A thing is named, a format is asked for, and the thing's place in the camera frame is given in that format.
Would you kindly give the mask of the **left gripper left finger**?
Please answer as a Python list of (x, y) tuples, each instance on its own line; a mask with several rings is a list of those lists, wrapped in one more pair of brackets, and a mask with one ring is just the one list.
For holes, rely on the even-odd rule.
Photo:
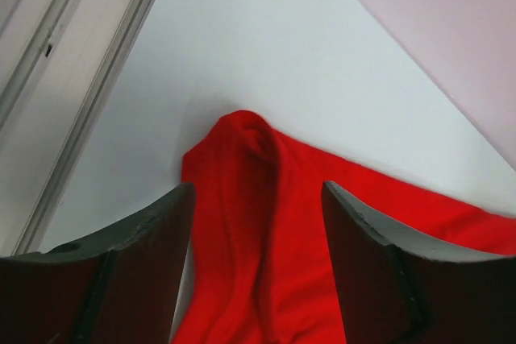
[(2, 342), (169, 342), (194, 208), (180, 184), (83, 238), (2, 259)]

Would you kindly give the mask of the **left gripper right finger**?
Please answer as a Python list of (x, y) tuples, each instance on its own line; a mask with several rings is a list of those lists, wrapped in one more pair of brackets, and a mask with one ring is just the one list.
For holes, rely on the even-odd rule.
[(333, 181), (321, 199), (347, 342), (514, 342), (512, 255), (432, 237)]

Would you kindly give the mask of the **red t-shirt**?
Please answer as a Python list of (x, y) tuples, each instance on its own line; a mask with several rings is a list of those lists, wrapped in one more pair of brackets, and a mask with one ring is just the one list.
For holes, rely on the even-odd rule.
[(182, 160), (196, 190), (194, 289), (175, 343), (342, 343), (321, 189), (333, 180), (426, 234), (512, 255), (515, 221), (222, 116)]

